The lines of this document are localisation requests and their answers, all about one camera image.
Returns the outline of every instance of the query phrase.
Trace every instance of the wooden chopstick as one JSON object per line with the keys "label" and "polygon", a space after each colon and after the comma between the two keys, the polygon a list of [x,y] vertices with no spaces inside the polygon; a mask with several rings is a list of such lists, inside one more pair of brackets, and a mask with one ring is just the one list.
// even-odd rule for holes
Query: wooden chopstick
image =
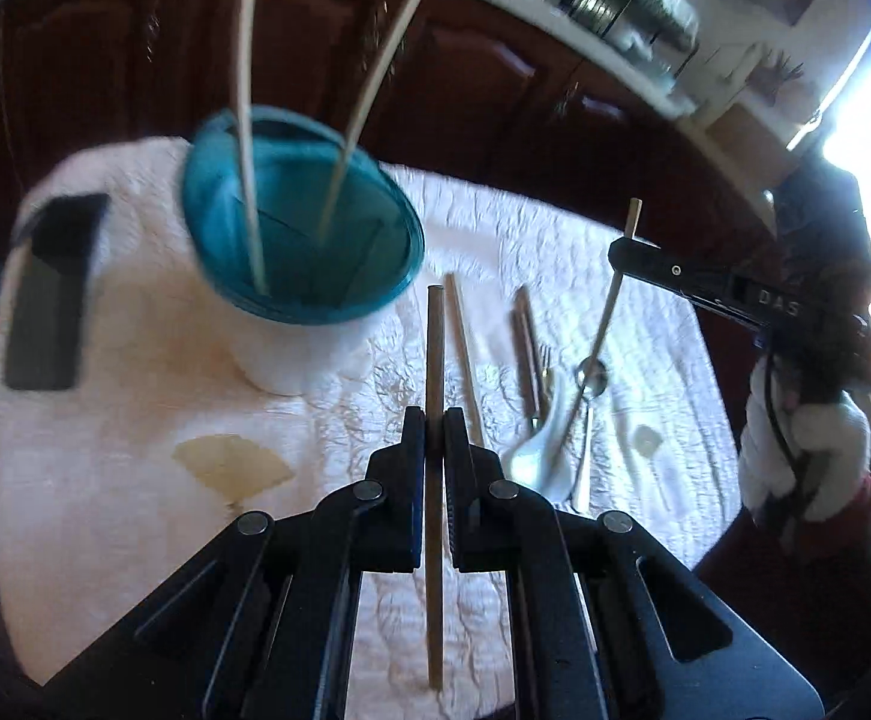
{"label": "wooden chopstick", "polygon": [[255,162],[252,158],[252,23],[255,0],[235,0],[232,23],[233,52],[231,90],[232,110],[236,115],[239,142],[239,175],[242,201],[245,204],[245,236],[250,251],[252,283],[259,295],[269,294],[266,284],[266,260],[259,233],[259,209],[256,204]]}
{"label": "wooden chopstick", "polygon": [[466,319],[464,298],[459,288],[456,274],[446,274],[445,289],[449,293],[453,307],[456,309],[456,328],[458,329],[458,348],[462,357],[462,370],[465,374],[466,389],[469,391],[469,399],[472,405],[472,441],[477,446],[489,446],[485,443],[485,420],[482,419],[482,394],[479,389],[479,380],[476,378],[476,369],[472,365],[472,328]]}
{"label": "wooden chopstick", "polygon": [[539,352],[539,337],[535,332],[535,317],[533,304],[528,298],[528,285],[523,284],[515,293],[516,309],[522,317],[525,336],[528,340],[528,366],[530,367],[531,389],[533,390],[533,411],[541,424],[549,410],[549,399],[546,396],[545,384],[542,381],[542,357]]}
{"label": "wooden chopstick", "polygon": [[343,143],[343,150],[340,152],[338,160],[336,160],[336,165],[333,166],[332,176],[329,179],[329,189],[322,203],[322,215],[319,217],[319,228],[317,228],[317,242],[319,242],[319,245],[324,244],[326,236],[329,234],[329,224],[332,221],[333,214],[336,213],[338,193],[343,189],[343,181],[346,180],[346,172],[349,170],[349,161],[352,159],[352,154],[359,144],[359,136],[362,135],[362,127],[365,127],[365,120],[370,115],[372,103],[375,103],[376,95],[379,94],[379,87],[382,85],[386,72],[389,71],[389,65],[392,64],[392,58],[394,58],[395,52],[399,48],[399,42],[402,40],[403,35],[406,34],[406,30],[409,28],[409,24],[415,15],[415,10],[421,1],[402,1],[399,12],[396,14],[391,28],[389,28],[389,34],[386,35],[386,40],[383,42],[378,55],[376,55],[372,69],[368,76],[365,76],[365,83],[362,84],[362,90],[360,90],[356,106],[352,110],[352,116],[349,117],[349,124],[346,127],[346,141]]}
{"label": "wooden chopstick", "polygon": [[445,410],[445,290],[429,288],[426,338],[426,650],[429,687],[442,690],[442,413]]}
{"label": "wooden chopstick", "polygon": [[528,418],[530,432],[534,433],[542,421],[542,409],[539,403],[539,384],[535,378],[533,352],[528,340],[528,328],[525,327],[525,314],[516,306],[509,315],[512,324],[512,338],[518,357],[519,386],[525,398],[525,416]]}
{"label": "wooden chopstick", "polygon": [[[626,219],[626,231],[624,235],[627,238],[635,237],[635,228],[639,224],[639,215],[642,213],[642,200],[638,197],[633,197],[629,201],[629,218]],[[599,354],[602,352],[602,343],[605,343],[605,335],[608,333],[609,321],[612,319],[612,312],[615,311],[616,301],[619,299],[619,290],[621,289],[621,281],[623,274],[621,271],[614,271],[612,281],[609,284],[609,292],[605,298],[605,308],[602,309],[602,318],[599,320],[599,330],[596,332],[596,338],[592,341],[592,350],[589,352],[589,362],[585,367],[585,378],[576,392],[576,399],[573,400],[572,410],[569,412],[569,418],[565,423],[565,431],[562,433],[562,440],[558,443],[557,451],[561,451],[566,445],[569,436],[572,434],[572,423],[576,421],[578,411],[582,406],[582,394],[586,386],[592,379],[592,374],[595,373]]]}

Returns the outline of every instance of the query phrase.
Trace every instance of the person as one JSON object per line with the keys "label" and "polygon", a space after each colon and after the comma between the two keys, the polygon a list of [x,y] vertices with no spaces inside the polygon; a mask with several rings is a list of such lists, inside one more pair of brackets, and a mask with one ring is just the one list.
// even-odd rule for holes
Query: person
{"label": "person", "polygon": [[828,461],[789,545],[753,515],[795,487],[765,403],[765,358],[750,377],[739,451],[743,509],[695,568],[727,605],[835,706],[871,666],[871,430],[846,392],[799,403],[773,376],[773,403],[792,454]]}

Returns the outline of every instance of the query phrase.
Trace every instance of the fork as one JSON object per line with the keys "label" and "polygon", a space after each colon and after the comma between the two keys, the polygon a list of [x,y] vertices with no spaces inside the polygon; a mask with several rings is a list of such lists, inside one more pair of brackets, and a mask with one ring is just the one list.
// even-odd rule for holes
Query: fork
{"label": "fork", "polygon": [[542,410],[542,419],[545,422],[549,418],[549,409],[552,408],[552,346],[548,343],[539,345],[539,363],[542,370],[539,372],[540,383],[539,399],[542,401],[539,405]]}

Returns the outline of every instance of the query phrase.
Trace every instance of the silver spoon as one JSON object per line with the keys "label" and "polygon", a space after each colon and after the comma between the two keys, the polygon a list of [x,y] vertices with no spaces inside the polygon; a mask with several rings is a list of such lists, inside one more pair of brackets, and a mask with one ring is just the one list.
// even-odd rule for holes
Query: silver spoon
{"label": "silver spoon", "polygon": [[601,360],[596,361],[592,377],[585,381],[585,371],[589,358],[585,358],[576,369],[576,384],[582,388],[582,400],[585,403],[585,433],[582,439],[582,458],[576,470],[576,483],[572,485],[572,508],[579,514],[589,512],[589,493],[592,475],[592,423],[595,420],[593,402],[603,392],[608,384],[608,373]]}

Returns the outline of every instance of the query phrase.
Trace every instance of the white wall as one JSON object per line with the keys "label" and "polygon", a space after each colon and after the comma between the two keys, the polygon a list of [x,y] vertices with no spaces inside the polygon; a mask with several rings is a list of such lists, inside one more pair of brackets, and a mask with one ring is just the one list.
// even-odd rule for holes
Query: white wall
{"label": "white wall", "polygon": [[[871,29],[871,0],[814,0],[794,26],[775,19],[768,11],[745,0],[688,0],[698,10],[699,50],[686,68],[684,82],[694,97],[704,97],[713,74],[727,74],[738,64],[744,46],[765,41],[784,50],[794,64],[804,63],[805,79],[816,82],[825,95],[845,71]],[[704,62],[724,47],[706,68]],[[756,107],[751,98],[749,108]],[[771,111],[753,111],[763,121]]]}

